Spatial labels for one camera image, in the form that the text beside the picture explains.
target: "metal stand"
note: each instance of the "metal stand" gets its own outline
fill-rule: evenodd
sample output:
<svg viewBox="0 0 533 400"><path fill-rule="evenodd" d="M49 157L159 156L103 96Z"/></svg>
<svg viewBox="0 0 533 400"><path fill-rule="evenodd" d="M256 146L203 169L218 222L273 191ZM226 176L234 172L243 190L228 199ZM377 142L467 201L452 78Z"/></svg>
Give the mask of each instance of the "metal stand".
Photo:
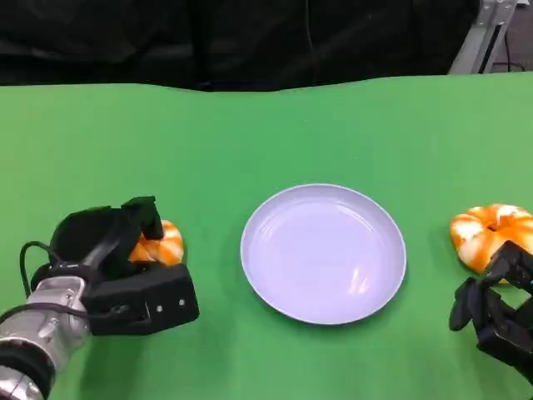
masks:
<svg viewBox="0 0 533 400"><path fill-rule="evenodd" d="M466 35L449 74L489 73L517 0L483 0L480 13Z"/></svg>

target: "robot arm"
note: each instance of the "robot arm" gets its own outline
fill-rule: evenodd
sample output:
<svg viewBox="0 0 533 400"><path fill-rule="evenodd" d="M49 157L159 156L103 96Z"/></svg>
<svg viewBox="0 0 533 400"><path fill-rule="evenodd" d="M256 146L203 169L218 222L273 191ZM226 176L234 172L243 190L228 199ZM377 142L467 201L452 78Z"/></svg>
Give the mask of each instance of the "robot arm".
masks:
<svg viewBox="0 0 533 400"><path fill-rule="evenodd" d="M129 261L141 233L162 238L154 202L138 197L120 208L76 212L59 224L50 247L22 248L27 302L0 317L0 399L47 398L90 334L148 335L198 317L185 264ZM50 263L30 284L24 258L33 245L48 251Z"/></svg>
<svg viewBox="0 0 533 400"><path fill-rule="evenodd" d="M491 289L501 279L533 294L533 256L505 242L481 279L470 277L456 290L450 329L460 331L472 321L477 347L514 367L533 384L533 297L517 309L510 307Z"/></svg>

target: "orange and white donut toy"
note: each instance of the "orange and white donut toy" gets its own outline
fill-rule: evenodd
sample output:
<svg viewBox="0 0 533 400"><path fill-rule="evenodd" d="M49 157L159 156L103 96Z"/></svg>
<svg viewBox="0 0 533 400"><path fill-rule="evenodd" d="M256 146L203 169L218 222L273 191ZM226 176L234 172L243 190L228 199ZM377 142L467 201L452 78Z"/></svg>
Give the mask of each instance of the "orange and white donut toy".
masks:
<svg viewBox="0 0 533 400"><path fill-rule="evenodd" d="M533 217L521 207L492 204L474 207L453 218L451 240L461 261L482 273L507 240L533 253Z"/></svg>
<svg viewBox="0 0 533 400"><path fill-rule="evenodd" d="M169 267L181 262L184 250L179 229L168 221L162 221L162 226L165 236L161 240L147 240L141 233L129 261L158 261Z"/></svg>

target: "orange toy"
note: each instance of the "orange toy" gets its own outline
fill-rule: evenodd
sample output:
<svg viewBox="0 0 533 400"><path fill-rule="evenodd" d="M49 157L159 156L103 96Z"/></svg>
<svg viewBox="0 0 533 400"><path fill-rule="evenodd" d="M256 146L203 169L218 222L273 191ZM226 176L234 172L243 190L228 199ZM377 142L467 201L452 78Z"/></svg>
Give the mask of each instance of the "orange toy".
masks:
<svg viewBox="0 0 533 400"><path fill-rule="evenodd" d="M453 218L451 240L461 261L482 273L507 240L533 253L533 217L521 207L492 204L474 207Z"/></svg>
<svg viewBox="0 0 533 400"><path fill-rule="evenodd" d="M180 231L172 222L162 221L165 236L161 240L141 238L130 254L130 261L159 261L167 266L178 264L183 259L183 240Z"/></svg>

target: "green table surface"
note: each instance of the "green table surface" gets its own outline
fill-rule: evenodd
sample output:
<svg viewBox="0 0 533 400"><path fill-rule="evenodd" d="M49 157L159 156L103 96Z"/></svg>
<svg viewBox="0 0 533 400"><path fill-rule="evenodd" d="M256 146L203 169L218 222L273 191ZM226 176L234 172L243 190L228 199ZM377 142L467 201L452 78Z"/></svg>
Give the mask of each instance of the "green table surface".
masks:
<svg viewBox="0 0 533 400"><path fill-rule="evenodd" d="M469 276L448 223L475 205L533 210L533 75L406 77L271 93L138 85L0 88L0 306L23 302L17 256L68 213L153 194L187 245L200 318L94 338L52 400L526 399L517 372L448 330ZM403 232L405 281L362 322L317 327L267 307L242 272L247 218L272 194L335 183ZM43 259L37 250L30 261ZM524 296L503 290L516 304Z"/></svg>

